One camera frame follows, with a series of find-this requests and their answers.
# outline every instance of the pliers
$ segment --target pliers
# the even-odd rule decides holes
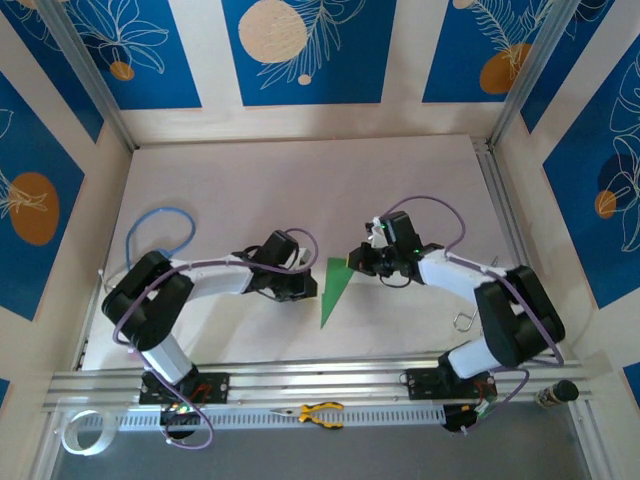
[[[331,423],[320,420],[319,418],[311,415],[319,410],[324,410],[325,408],[334,408],[336,410],[344,410],[344,405],[336,402],[324,402],[318,403],[316,405],[302,405],[298,408],[278,408],[276,410],[271,410],[271,413],[275,413],[276,415],[282,415],[285,417],[298,417],[298,421],[304,422],[313,422],[316,425],[320,425],[321,427],[328,428],[331,430],[337,430],[342,428],[344,424],[342,423]]]

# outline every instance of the white table surface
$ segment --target white table surface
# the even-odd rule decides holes
[[[359,274],[320,329],[326,259],[345,257],[366,239],[365,222],[414,194],[441,197],[462,213],[468,233],[456,253],[511,264],[471,140],[451,135],[143,148],[133,156],[106,273],[122,269],[124,238],[134,221],[162,205],[196,217],[197,234],[178,255],[184,260],[221,257],[262,244],[275,229],[303,227],[320,244],[313,269],[318,298],[277,304],[251,294],[189,302],[173,333],[194,362],[443,350],[478,335],[479,322],[466,334],[452,325],[457,312],[470,314],[473,305],[437,288],[396,290]],[[406,210],[425,244],[446,244],[458,234],[453,215],[437,204],[416,201]],[[136,232],[133,256],[175,246],[187,231],[180,217],[153,217]],[[112,332],[97,312],[85,370],[139,365],[112,343]]]

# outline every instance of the green paper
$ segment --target green paper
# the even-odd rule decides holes
[[[327,260],[327,277],[322,294],[322,320],[320,328],[327,323],[329,315],[335,308],[344,289],[347,288],[349,280],[353,275],[353,270],[347,267],[347,260],[344,258],[329,258]]]

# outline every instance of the white robotic arm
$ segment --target white robotic arm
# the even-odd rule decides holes
[[[218,294],[269,291],[267,297],[284,302],[314,297],[317,284],[310,270],[307,249],[285,232],[276,231],[261,247],[252,247],[220,259],[200,261],[212,266],[191,269],[193,262],[169,261],[159,252],[143,256],[109,293],[103,313],[117,325],[139,295],[163,273],[180,267],[181,273],[161,283],[122,327],[128,339],[153,370],[172,385],[184,383],[197,369],[171,334],[187,301]],[[299,273],[265,271],[257,264]]]
[[[400,272],[410,281],[443,288],[478,306],[484,336],[442,358],[455,379],[470,379],[501,366],[516,367],[547,348],[547,340],[511,289],[554,343],[564,339],[564,326],[530,268],[507,271],[458,257],[440,245],[423,245],[402,211],[374,218],[366,226],[368,242],[350,253],[350,268],[381,278]]]

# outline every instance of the wire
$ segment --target wire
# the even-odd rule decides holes
[[[268,293],[264,293],[262,290],[256,290],[256,293],[259,294],[259,295],[262,295],[263,297],[268,298],[269,300],[277,301],[276,297],[274,297],[272,295],[269,295]]]
[[[409,281],[407,283],[403,283],[402,285],[393,285],[391,283],[384,283],[384,280],[382,280],[382,275],[379,275],[378,278],[380,279],[380,283],[383,284],[385,287],[389,287],[389,288],[405,288],[408,287],[409,285],[411,285],[411,279],[409,279]]]
[[[507,403],[509,403],[509,401],[515,397],[518,393],[520,393],[520,390],[522,390],[524,388],[524,386],[527,384],[527,382],[529,381],[529,377],[531,376],[531,374],[529,373],[529,370],[527,370],[526,368],[500,368],[500,369],[496,369],[496,372],[522,372],[524,373],[524,377],[522,377],[522,381],[520,382],[520,384],[513,389],[513,391],[507,395],[504,400],[502,400],[500,403],[498,403],[498,405],[496,405],[496,407],[489,412],[484,419],[487,419],[489,416],[493,415],[494,413],[496,413],[498,410],[500,410],[504,405],[506,405]],[[477,426],[482,423],[482,421],[478,422],[476,421],[476,423],[474,423],[473,425],[471,425],[469,428],[466,429],[467,432],[473,430],[474,428],[477,428]]]
[[[194,402],[192,402],[189,398],[183,395],[168,380],[166,380],[155,368],[153,368],[153,366],[149,363],[149,361],[146,358],[144,358],[144,356],[142,355],[142,352],[140,352],[133,344],[129,343],[128,341],[120,340],[120,332],[122,331],[122,328],[129,321],[129,319],[131,318],[131,315],[133,315],[133,313],[137,310],[137,308],[142,304],[142,302],[147,298],[147,296],[153,290],[155,290],[162,282],[164,282],[168,278],[184,270],[193,270],[193,269],[204,268],[204,267],[234,266],[234,267],[261,268],[269,272],[284,273],[286,275],[295,275],[297,273],[306,272],[307,270],[311,269],[311,267],[313,267],[313,265],[315,265],[316,261],[318,260],[318,254],[319,254],[318,241],[315,239],[313,235],[311,235],[311,233],[309,233],[307,230],[304,230],[302,228],[290,228],[289,230],[287,230],[287,233],[289,232],[303,233],[309,238],[309,240],[311,240],[311,243],[313,244],[313,249],[314,249],[313,257],[311,258],[311,261],[307,263],[303,268],[296,269],[296,270],[288,270],[288,269],[279,268],[279,267],[272,267],[269,265],[262,265],[260,263],[255,263],[255,262],[226,261],[226,260],[203,260],[200,262],[193,262],[191,264],[180,265],[178,267],[172,268],[171,270],[168,270],[167,272],[163,273],[158,278],[156,278],[153,282],[151,282],[151,284],[144,289],[144,291],[138,296],[138,298],[135,299],[135,301],[131,304],[129,309],[124,313],[124,315],[120,318],[120,320],[116,324],[116,327],[113,331],[113,335],[111,337],[113,341],[118,345],[123,345],[135,350],[139,354],[139,357],[142,358],[142,361],[145,365],[145,369],[153,373],[153,375],[158,379],[158,381],[169,392],[175,395],[176,398],[180,399],[181,401],[189,405],[189,407],[192,408],[193,411],[198,414],[198,416],[202,419],[202,421],[207,426],[207,429],[209,431],[209,437],[204,443],[199,445],[186,445],[183,443],[175,442],[169,436],[166,429],[163,429],[162,434],[164,435],[167,443],[169,443],[170,445],[174,445],[184,450],[201,450],[203,448],[207,448],[209,445],[211,445],[211,443],[213,443],[213,436],[214,436],[213,425],[211,424],[211,421],[209,420],[209,418],[204,414],[204,412],[200,408],[198,408],[198,406]]]
[[[458,212],[458,210],[456,210],[455,207],[453,205],[451,205],[449,202],[447,202],[445,200],[442,200],[440,198],[437,198],[437,197],[432,197],[431,195],[412,195],[410,197],[404,198],[404,199],[400,200],[398,203],[396,203],[389,210],[384,212],[382,215],[388,215],[388,214],[392,213],[400,205],[404,205],[405,203],[410,202],[411,200],[431,200],[432,202],[436,202],[436,203],[439,203],[440,205],[444,205],[458,219],[458,222],[460,223],[460,235],[458,235],[458,237],[453,242],[451,242],[450,244],[448,244],[444,248],[444,253],[445,254],[449,253],[449,250],[451,250],[453,247],[458,245],[464,239],[464,237],[467,235],[467,224],[464,223],[464,219],[462,218],[462,215],[460,215],[460,212]]]
[[[158,249],[160,253],[162,253],[167,258],[171,258],[176,253],[185,249],[187,245],[191,243],[191,240],[193,240],[193,237],[196,234],[196,221],[191,215],[189,215],[189,213],[177,207],[158,207],[154,208],[153,210],[149,210],[133,223],[133,225],[129,229],[129,232],[127,233],[127,237],[125,239],[125,259],[127,262],[127,270],[131,270],[131,237],[138,229],[138,227],[142,225],[142,223],[144,223],[148,218],[157,215],[158,213],[177,213],[189,220],[189,223],[191,224],[191,231],[189,232],[189,236],[180,245],[171,250]]]
[[[535,312],[529,306],[529,304],[525,301],[525,299],[522,297],[522,295],[520,295],[518,290],[513,285],[511,285],[507,281],[507,279],[505,279],[504,277],[501,277],[500,275],[495,273],[493,270],[485,268],[485,267],[482,267],[482,266],[477,265],[475,263],[469,262],[467,260],[464,260],[463,258],[458,258],[458,257],[452,256],[452,255],[449,254],[449,250],[451,250],[453,247],[455,247],[460,242],[462,242],[462,240],[464,239],[464,237],[467,234],[467,225],[465,224],[464,219],[462,218],[462,215],[460,215],[460,212],[458,212],[458,210],[456,210],[456,208],[453,205],[451,205],[450,203],[446,202],[445,200],[442,200],[442,199],[436,198],[436,197],[432,197],[430,195],[412,195],[410,197],[407,197],[407,198],[404,198],[404,199],[400,200],[393,207],[391,207],[389,210],[387,210],[383,215],[388,215],[388,214],[392,213],[400,205],[403,205],[403,204],[405,204],[405,203],[407,203],[407,202],[409,202],[411,200],[419,200],[419,199],[431,200],[433,202],[439,203],[440,205],[444,205],[458,219],[458,223],[460,224],[460,235],[458,235],[458,237],[453,242],[449,243],[445,247],[444,254],[445,254],[445,257],[447,258],[447,260],[449,260],[452,263],[456,263],[456,264],[458,264],[458,265],[460,265],[462,267],[466,267],[466,268],[469,268],[469,269],[474,270],[476,272],[480,272],[483,275],[487,275],[487,276],[493,278],[494,280],[499,281],[502,285],[504,285],[507,288],[507,290],[509,290],[509,292],[513,295],[513,297],[515,298],[516,302],[518,302],[518,304],[524,309],[524,311],[526,312],[527,316],[531,319],[531,321],[533,322],[535,327],[538,329],[538,332],[540,333],[540,335],[542,336],[544,341],[547,343],[547,345],[549,346],[549,348],[553,352],[553,355],[556,357],[556,363],[546,362],[544,360],[537,360],[537,359],[533,359],[532,361],[535,361],[536,363],[541,363],[541,364],[544,364],[544,365],[562,367],[564,365],[564,358],[562,357],[562,354],[560,353],[560,350],[558,349],[557,345],[555,344],[555,342],[553,341],[553,339],[551,338],[551,336],[549,335],[547,330],[542,325],[542,322],[540,321],[538,316],[535,314]],[[501,408],[503,405],[509,403],[509,401],[513,397],[515,397],[518,394],[518,392],[520,392],[520,390],[522,390],[522,388],[524,388],[525,384],[529,381],[529,376],[530,376],[529,371],[527,369],[525,369],[525,368],[508,369],[508,368],[502,367],[502,368],[496,369],[495,371],[496,372],[518,371],[518,372],[523,372],[525,375],[524,375],[524,378],[522,379],[522,381],[520,382],[520,384],[509,395],[507,395],[505,397],[505,399],[502,400],[498,404],[498,406],[496,406],[496,408],[493,410],[493,412],[495,412],[496,410]],[[467,430],[471,430],[473,427],[475,427],[479,423],[481,423],[481,422],[476,422],[474,425],[472,425],[472,427],[468,428]]]

